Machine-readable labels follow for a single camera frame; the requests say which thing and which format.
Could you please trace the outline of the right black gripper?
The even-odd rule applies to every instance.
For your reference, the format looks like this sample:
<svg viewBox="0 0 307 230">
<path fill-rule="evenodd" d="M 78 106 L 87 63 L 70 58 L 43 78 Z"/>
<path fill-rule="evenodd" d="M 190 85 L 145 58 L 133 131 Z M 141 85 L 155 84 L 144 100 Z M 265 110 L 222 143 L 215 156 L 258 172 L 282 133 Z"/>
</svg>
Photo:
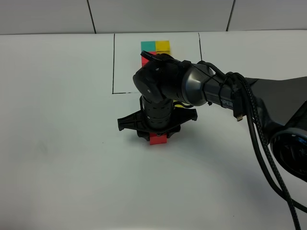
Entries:
<svg viewBox="0 0 307 230">
<path fill-rule="evenodd" d="M 164 134 L 170 138 L 173 134 L 180 132 L 180 125 L 189 121 L 197 120 L 196 109 L 175 108 L 170 116 L 163 118 L 152 118 L 139 110 L 126 117 L 118 119 L 118 129 L 132 129 L 137 131 L 140 138 L 150 141 L 150 133 Z"/>
</svg>

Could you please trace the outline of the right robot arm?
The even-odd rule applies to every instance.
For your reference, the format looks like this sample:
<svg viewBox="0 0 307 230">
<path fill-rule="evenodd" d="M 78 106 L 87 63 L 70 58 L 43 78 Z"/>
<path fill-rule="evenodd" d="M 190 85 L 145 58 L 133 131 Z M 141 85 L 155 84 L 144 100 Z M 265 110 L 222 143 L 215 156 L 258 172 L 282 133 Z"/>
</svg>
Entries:
<svg viewBox="0 0 307 230">
<path fill-rule="evenodd" d="M 264 141 L 277 162 L 301 180 L 307 178 L 307 79 L 265 80 L 222 73 L 211 63 L 193 64 L 168 54 L 143 51 L 147 63 L 133 76 L 141 93 L 140 110 L 118 120 L 119 130 L 136 130 L 148 139 L 151 133 L 172 135 L 180 125 L 196 120 L 196 107 L 217 104 L 233 111 L 236 119 L 250 107 L 258 112 Z"/>
</svg>

